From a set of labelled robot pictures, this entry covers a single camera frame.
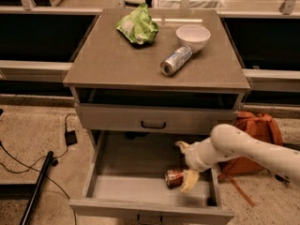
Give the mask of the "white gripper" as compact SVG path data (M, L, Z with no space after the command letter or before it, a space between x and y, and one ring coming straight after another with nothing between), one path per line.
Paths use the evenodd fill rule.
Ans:
M199 173L210 169L218 162L218 152L210 138L193 144L178 141L175 145L185 155L186 164L191 169L184 170L183 183L180 187L182 193L188 193L197 184L200 178Z

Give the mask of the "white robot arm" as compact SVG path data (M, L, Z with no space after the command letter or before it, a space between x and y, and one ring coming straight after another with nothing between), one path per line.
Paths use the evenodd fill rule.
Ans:
M227 124L215 126L210 137L201 142L175 143L185 155L188 170L184 170L181 191L191 191L200 178L200 173L218 162L246 157L269 171L300 186L300 154L283 146L262 142L246 132Z

